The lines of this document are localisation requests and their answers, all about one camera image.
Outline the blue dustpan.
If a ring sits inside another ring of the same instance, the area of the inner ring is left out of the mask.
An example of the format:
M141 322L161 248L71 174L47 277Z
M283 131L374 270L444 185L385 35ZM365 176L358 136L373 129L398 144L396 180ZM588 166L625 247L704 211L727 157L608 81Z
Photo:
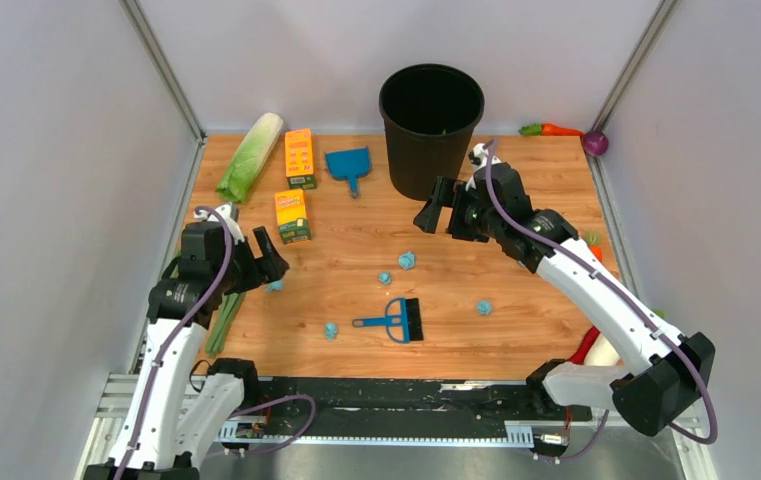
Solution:
M327 152L325 161L332 178L348 184L352 199L360 197L358 180L367 176L372 169L368 147Z

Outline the blue hand brush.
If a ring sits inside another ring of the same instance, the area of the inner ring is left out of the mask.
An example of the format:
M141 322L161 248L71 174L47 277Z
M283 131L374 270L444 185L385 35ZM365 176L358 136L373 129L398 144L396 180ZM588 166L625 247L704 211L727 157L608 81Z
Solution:
M383 327L389 339L399 344L425 340L418 298L398 297L390 300L380 317L358 318L354 328Z

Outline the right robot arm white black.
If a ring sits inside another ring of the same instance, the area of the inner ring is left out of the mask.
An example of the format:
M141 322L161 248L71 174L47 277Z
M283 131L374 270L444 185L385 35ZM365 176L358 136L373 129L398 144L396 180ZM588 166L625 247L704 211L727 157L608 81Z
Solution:
M468 185L437 178L415 226L435 232L442 209L450 208L448 234L471 242L495 240L505 255L570 299L619 357L610 366L561 359L543 364L527 379L529 410L544 419L565 406L615 410L636 431L654 436L702 400L709 432L700 441L715 442L718 424L707 391L714 344L702 333L685 336L642 304L562 215L533 208L515 169L483 165L472 179Z

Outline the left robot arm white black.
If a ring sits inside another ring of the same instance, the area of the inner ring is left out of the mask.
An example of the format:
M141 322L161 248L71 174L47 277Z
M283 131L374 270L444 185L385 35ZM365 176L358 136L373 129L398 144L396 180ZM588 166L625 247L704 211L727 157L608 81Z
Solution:
M183 405L223 294L259 288L289 269L265 227L253 235L258 255L231 219L210 216L185 227L177 275L162 277L149 293L145 356L131 406L107 460L87 466L85 478L197 479L230 414L258 408L256 366L236 358L216 360L193 404Z

